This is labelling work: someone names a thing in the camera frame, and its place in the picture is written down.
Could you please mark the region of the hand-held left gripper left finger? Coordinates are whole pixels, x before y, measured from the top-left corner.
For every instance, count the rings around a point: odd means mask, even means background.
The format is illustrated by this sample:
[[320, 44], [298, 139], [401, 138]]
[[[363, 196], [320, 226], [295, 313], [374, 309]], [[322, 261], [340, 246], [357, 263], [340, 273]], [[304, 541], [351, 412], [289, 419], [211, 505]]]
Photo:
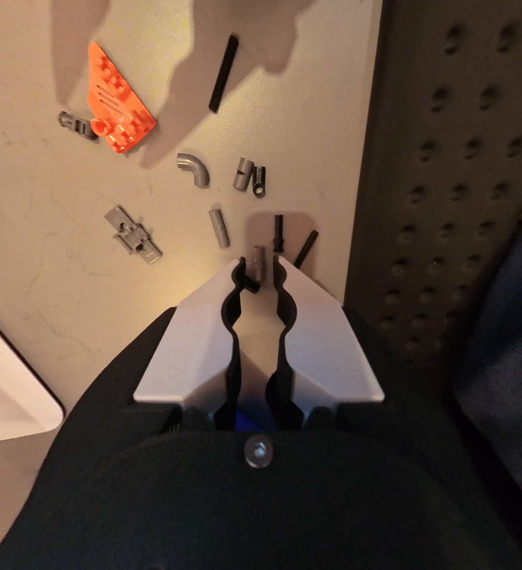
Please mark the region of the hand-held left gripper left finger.
[[134, 401], [196, 408], [218, 429], [235, 429], [242, 366], [234, 325], [245, 276], [245, 259], [235, 259], [177, 305]]

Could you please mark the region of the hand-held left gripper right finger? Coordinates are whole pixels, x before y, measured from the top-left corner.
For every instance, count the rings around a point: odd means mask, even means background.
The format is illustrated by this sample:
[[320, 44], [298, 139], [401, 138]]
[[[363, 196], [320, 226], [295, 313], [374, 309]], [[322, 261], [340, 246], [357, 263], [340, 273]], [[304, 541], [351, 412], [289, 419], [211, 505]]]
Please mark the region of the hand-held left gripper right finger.
[[302, 428], [316, 408], [384, 402], [341, 303], [284, 257], [273, 258], [273, 285], [284, 325], [273, 373], [278, 428]]

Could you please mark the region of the grey pin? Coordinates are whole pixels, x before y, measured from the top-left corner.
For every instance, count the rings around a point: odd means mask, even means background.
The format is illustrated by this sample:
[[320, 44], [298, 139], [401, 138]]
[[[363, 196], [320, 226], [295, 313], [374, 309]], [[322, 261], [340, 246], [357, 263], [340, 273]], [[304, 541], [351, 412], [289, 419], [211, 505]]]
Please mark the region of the grey pin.
[[211, 209], [209, 210], [209, 217], [212, 222], [214, 234], [220, 248], [229, 248], [231, 241], [224, 222], [222, 210]]
[[260, 286], [266, 279], [266, 254], [265, 247], [261, 245], [254, 245], [252, 249], [252, 280], [254, 285], [252, 290], [257, 293]]

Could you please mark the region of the black axle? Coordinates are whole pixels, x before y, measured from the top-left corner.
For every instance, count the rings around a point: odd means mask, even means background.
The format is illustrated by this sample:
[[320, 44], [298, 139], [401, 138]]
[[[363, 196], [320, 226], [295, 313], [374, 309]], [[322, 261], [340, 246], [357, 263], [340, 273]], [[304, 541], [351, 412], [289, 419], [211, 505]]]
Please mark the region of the black axle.
[[211, 113], [217, 114], [222, 102], [222, 98], [229, 80], [229, 75], [234, 65], [237, 50], [239, 47], [239, 38], [235, 34], [229, 36], [223, 59], [220, 64], [219, 72], [216, 77], [212, 95], [208, 103], [208, 109]]

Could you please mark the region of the grey track link piece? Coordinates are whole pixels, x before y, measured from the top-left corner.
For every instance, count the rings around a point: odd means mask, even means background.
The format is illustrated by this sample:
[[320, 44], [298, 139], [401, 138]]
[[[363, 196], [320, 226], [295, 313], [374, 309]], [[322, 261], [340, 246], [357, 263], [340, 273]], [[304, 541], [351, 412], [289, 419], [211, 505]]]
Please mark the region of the grey track link piece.
[[108, 211], [105, 219], [115, 230], [113, 238], [129, 255], [136, 255], [149, 265], [163, 257], [161, 249], [144, 226], [133, 220], [120, 205]]

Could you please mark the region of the grey elbow connector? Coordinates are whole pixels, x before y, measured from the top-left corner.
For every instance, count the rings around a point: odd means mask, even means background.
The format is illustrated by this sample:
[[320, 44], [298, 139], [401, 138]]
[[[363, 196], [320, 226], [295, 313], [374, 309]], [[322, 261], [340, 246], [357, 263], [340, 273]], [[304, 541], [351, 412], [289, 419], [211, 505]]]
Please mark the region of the grey elbow connector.
[[193, 175], [193, 183], [196, 187], [200, 189], [209, 188], [209, 171], [199, 158], [189, 153], [178, 153], [176, 165], [183, 172], [188, 172]]

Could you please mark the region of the person's jeans leg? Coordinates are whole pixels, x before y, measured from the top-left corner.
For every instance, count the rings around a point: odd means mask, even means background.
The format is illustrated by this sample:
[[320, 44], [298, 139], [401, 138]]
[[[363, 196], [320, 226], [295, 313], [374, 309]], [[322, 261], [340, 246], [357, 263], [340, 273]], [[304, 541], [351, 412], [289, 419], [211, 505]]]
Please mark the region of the person's jeans leg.
[[452, 389], [522, 494], [522, 223], [485, 294]]

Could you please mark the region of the white book stand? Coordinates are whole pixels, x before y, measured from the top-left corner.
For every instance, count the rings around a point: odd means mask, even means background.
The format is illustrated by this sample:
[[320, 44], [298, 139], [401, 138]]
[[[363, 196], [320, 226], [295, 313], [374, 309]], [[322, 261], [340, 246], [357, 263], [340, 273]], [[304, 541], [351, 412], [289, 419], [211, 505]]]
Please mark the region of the white book stand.
[[0, 330], [0, 442], [56, 430], [65, 408]]

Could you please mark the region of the grey pin sleeve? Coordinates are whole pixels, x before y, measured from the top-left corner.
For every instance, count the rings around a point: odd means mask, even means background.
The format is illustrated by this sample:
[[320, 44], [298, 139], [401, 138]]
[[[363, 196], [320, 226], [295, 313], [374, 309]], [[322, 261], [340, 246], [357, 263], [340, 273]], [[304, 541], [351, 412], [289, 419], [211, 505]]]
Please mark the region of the grey pin sleeve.
[[245, 157], [240, 158], [233, 182], [233, 187], [236, 190], [241, 192], [247, 191], [254, 167], [255, 164], [253, 161]]

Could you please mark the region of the small grey brick connector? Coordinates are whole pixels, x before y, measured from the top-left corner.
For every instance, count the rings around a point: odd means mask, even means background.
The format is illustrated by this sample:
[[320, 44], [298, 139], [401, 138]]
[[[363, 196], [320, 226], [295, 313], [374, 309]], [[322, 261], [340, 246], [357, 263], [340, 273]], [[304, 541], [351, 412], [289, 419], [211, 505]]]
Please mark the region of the small grey brick connector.
[[75, 117], [64, 110], [58, 113], [58, 123], [63, 128], [78, 134], [84, 139], [94, 141], [99, 138], [93, 131], [90, 121]]

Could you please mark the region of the orange brick panel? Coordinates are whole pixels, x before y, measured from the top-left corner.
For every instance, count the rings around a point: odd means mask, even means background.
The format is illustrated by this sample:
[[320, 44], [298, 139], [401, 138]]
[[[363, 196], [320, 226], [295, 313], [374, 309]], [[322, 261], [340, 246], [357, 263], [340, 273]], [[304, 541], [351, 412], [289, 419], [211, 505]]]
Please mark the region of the orange brick panel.
[[88, 57], [91, 128], [115, 153], [126, 153], [155, 128], [157, 121], [98, 43], [89, 44]]

